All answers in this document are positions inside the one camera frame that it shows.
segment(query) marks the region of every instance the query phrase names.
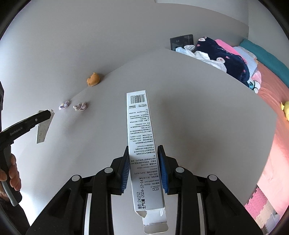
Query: human hand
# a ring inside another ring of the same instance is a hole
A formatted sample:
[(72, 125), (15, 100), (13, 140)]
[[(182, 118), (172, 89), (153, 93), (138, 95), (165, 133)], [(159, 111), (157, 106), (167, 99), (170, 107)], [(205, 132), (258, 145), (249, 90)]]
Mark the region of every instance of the human hand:
[[(11, 164), (12, 166), (9, 168), (9, 177), (11, 179), (10, 185), (16, 191), (19, 191), (21, 189), (21, 179), (19, 176), (19, 171), (17, 170), (16, 157), (13, 154), (11, 154)], [(7, 180), (6, 173), (0, 169), (0, 181), (6, 181), (6, 180)], [(1, 183), (0, 183), (0, 198), (8, 202), (10, 201)]]

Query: white table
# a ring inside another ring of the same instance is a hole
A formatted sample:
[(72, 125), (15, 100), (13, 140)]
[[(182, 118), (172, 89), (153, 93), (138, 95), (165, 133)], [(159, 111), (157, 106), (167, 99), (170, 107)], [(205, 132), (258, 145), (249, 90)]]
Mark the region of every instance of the white table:
[[(122, 156), (127, 145), (126, 93), (142, 89), (147, 90), (156, 144), (162, 144), (168, 156), (195, 175), (217, 175), (245, 204), (269, 155), (275, 113), (228, 74), (161, 49), (126, 63), (98, 85), (84, 89), (72, 103), (87, 101), (88, 109), (58, 111), (45, 142), (26, 147), (20, 162), (37, 175), (26, 188), (42, 200), (39, 208), (72, 175), (96, 174)], [(171, 235), (176, 196), (166, 196), (165, 203), (170, 228), (166, 234)], [(112, 204), (115, 234), (142, 234), (130, 182)]]

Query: product box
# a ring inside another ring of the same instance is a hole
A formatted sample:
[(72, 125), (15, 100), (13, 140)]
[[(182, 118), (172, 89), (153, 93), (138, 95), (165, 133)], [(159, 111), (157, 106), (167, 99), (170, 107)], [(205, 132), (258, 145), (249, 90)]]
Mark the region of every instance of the product box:
[(127, 93), (127, 135), (135, 212), (144, 232), (168, 230), (160, 168), (146, 91)]

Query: white cloth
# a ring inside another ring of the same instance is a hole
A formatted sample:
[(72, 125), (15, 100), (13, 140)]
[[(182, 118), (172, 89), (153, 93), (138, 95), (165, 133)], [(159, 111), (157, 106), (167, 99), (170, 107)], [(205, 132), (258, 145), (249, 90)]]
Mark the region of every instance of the white cloth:
[(195, 49), (194, 45), (187, 45), (185, 46), (185, 48), (182, 48), (182, 47), (176, 48), (176, 52), (182, 53), (184, 55), (203, 61), (209, 65), (216, 67), (217, 69), (224, 71), (225, 73), (227, 72), (226, 66), (222, 62), (211, 60), (208, 54), (204, 52), (196, 51), (195, 53), (192, 53), (193, 49)]

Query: pink bedding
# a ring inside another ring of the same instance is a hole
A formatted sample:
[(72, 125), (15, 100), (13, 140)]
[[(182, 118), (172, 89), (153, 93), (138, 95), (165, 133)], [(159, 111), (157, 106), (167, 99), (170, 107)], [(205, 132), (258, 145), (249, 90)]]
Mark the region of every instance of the pink bedding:
[(282, 216), (289, 205), (289, 121), (285, 119), (280, 103), (289, 101), (289, 88), (260, 62), (258, 70), (262, 75), (258, 95), (278, 115), (272, 149), (258, 186)]

